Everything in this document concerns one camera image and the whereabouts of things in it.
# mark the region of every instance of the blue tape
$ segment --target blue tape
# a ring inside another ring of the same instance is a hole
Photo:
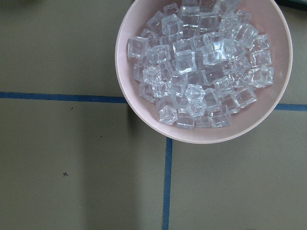
[[[275,110],[307,111],[307,104],[278,104]]]
[[[173,140],[171,138],[166,138],[164,194],[163,194],[163,230],[168,230],[168,224],[169,224],[172,154],[173,154]]]
[[[21,92],[0,92],[0,98],[68,101],[68,102],[100,102],[100,103],[122,103],[122,104],[127,103],[124,97],[45,94],[45,93],[21,93]]]

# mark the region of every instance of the pink bowl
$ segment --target pink bowl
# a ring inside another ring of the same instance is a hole
[[[139,84],[133,79],[133,65],[127,58],[127,41],[139,35],[146,22],[163,6],[181,0],[136,0],[120,26],[115,49],[115,63],[121,90],[134,112],[157,132],[188,143],[210,144],[239,137],[259,125],[280,101],[288,84],[292,67],[292,43],[289,28],[274,0],[242,0],[240,9],[251,12],[251,24],[271,41],[274,84],[256,91],[258,101],[232,116],[230,127],[179,129],[158,121],[154,104],[139,96]]]

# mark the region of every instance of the round plastic bowl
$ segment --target round plastic bowl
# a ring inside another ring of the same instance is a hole
[[[256,90],[258,100],[232,115],[232,124],[222,128],[180,129],[176,125],[168,126],[158,121],[155,106],[139,96],[139,84],[133,79],[133,65],[127,58],[127,41],[130,37],[139,35],[146,22],[163,6],[181,0],[136,0],[128,10],[119,29],[115,63],[121,90],[134,112],[151,128],[175,140],[210,144],[227,141],[239,137],[259,125],[280,101],[288,84],[292,67],[292,43],[289,28],[282,12],[274,0],[242,0],[239,9],[251,12],[250,23],[260,34],[267,33],[272,53],[272,63],[275,68],[274,84]]]

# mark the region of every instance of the gray table surface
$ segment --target gray table surface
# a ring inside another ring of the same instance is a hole
[[[122,96],[114,47],[132,1],[4,2],[0,92]],[[281,103],[307,104],[307,13],[281,9],[294,49]],[[166,137],[127,104],[2,98],[0,108],[1,229],[162,228]],[[273,111],[225,143],[174,141],[169,229],[305,230],[306,120]]]

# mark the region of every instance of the bowl rim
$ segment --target bowl rim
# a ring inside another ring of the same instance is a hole
[[[182,142],[186,142],[186,143],[192,143],[192,144],[213,144],[213,143],[220,143],[220,142],[224,142],[224,141],[228,141],[228,140],[231,140],[231,139],[235,139],[247,132],[249,132],[250,130],[254,129],[255,127],[257,127],[262,121],[264,121],[270,114],[271,112],[274,110],[274,108],[276,107],[276,105],[279,103],[279,101],[281,100],[285,90],[286,90],[286,87],[288,85],[288,82],[289,82],[289,79],[290,79],[290,75],[291,75],[291,70],[292,70],[292,63],[293,63],[293,47],[292,47],[292,39],[291,39],[291,34],[290,34],[290,30],[289,30],[289,27],[288,27],[288,24],[286,22],[286,19],[281,11],[281,9],[279,8],[279,6],[277,5],[277,3],[274,1],[274,0],[269,0],[274,8],[276,9],[277,13],[279,14],[281,20],[282,20],[282,23],[283,23],[283,26],[286,30],[286,37],[287,37],[287,40],[288,40],[288,45],[289,45],[289,54],[290,54],[290,57],[289,57],[289,62],[288,62],[288,72],[286,74],[286,79],[284,81],[284,84],[283,84],[283,87],[277,97],[277,99],[275,100],[275,102],[273,103],[273,105],[271,106],[271,108],[256,122],[254,123],[253,125],[251,125],[250,127],[246,128],[245,130],[239,132],[239,133],[236,133],[234,135],[231,135],[231,136],[228,136],[226,138],[220,138],[220,139],[215,139],[215,140],[192,140],[192,139],[183,139],[183,138],[179,138],[179,137],[176,137],[174,135],[171,135],[171,134],[168,134],[160,129],[158,129],[157,127],[153,126],[150,122],[148,122],[144,116],[141,115],[141,113],[138,111],[138,109],[133,106],[132,102],[130,101],[128,95],[126,94],[126,91],[123,87],[123,85],[121,84],[121,81],[120,81],[120,77],[119,77],[119,72],[118,72],[118,42],[119,42],[119,39],[121,37],[121,34],[122,34],[122,30],[124,28],[124,24],[125,22],[127,21],[128,19],[128,15],[130,13],[130,11],[133,10],[133,8],[136,6],[136,4],[138,4],[139,1],[142,1],[142,0],[135,0],[132,5],[130,6],[130,8],[128,9],[128,11],[126,12],[125,14],[125,17],[124,19],[122,20],[121,22],[121,25],[120,25],[120,28],[119,28],[119,31],[118,31],[118,35],[117,35],[117,39],[116,39],[116,46],[115,46],[115,67],[116,67],[116,75],[117,75],[117,80],[118,80],[118,83],[119,83],[119,86],[120,86],[120,89],[127,101],[127,103],[129,104],[129,106],[132,108],[132,110],[137,114],[137,116],[143,121],[145,122],[149,127],[151,127],[152,129],[154,129],[155,131],[157,131],[158,133],[161,133],[163,134],[164,136],[166,137],[169,137],[169,138],[172,138],[174,140],[178,140],[178,141],[182,141]]]

